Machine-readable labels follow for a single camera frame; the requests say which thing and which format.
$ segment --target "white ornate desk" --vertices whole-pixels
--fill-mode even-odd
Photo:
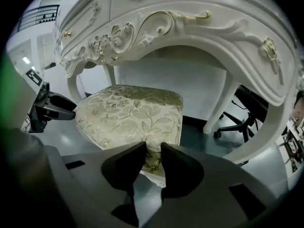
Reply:
[[[285,128],[300,58],[293,29],[272,0],[65,1],[60,5],[65,14],[59,12],[53,30],[55,53],[77,103],[82,99],[76,76],[84,68],[104,65],[114,85],[112,66],[162,47],[174,51],[173,46],[181,46],[187,57],[198,49],[209,52],[227,70],[204,133],[210,132],[239,84],[269,102],[260,131],[225,158],[247,161],[274,143]]]

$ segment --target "gray floor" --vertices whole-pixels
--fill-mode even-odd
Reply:
[[[239,120],[247,118],[247,111],[230,104],[227,112]],[[213,132],[219,127],[234,125],[227,117],[219,120],[210,134],[205,135],[195,127],[183,125],[181,146],[223,157],[244,143],[239,132],[224,132],[220,139],[213,138]],[[58,148],[61,155],[100,151],[86,141],[78,132],[74,121],[50,121],[44,133],[35,134],[45,145]],[[277,197],[288,190],[287,174],[282,156],[276,145],[251,159],[243,169],[264,183]],[[150,182],[145,176],[139,175],[134,183],[134,199],[140,225],[161,206],[161,188]]]

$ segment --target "gold floral pattern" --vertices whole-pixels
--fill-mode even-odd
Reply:
[[[160,144],[179,144],[182,105],[182,97],[172,91],[116,85],[83,100],[75,120],[79,131],[101,149],[145,141],[143,170],[164,176]]]

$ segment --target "black office chair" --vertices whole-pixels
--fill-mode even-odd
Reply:
[[[257,94],[251,92],[246,87],[241,85],[234,94],[240,102],[246,107],[246,109],[249,111],[247,120],[242,123],[239,119],[235,118],[234,116],[224,112],[223,115],[220,117],[223,118],[224,115],[227,116],[230,120],[232,120],[235,124],[234,126],[229,127],[221,127],[219,128],[214,134],[214,138],[220,138],[221,132],[226,131],[239,131],[243,134],[244,141],[247,142],[249,140],[248,135],[252,138],[254,136],[253,132],[248,128],[249,126],[253,126],[253,124],[256,124],[257,127],[257,119],[261,122],[264,122],[267,110],[268,110],[268,102],[265,101],[262,97],[258,96]]]

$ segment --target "ceiling light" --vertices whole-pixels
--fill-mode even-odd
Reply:
[[[26,64],[30,64],[30,61],[28,60],[27,57],[24,57],[22,60],[23,60]]]

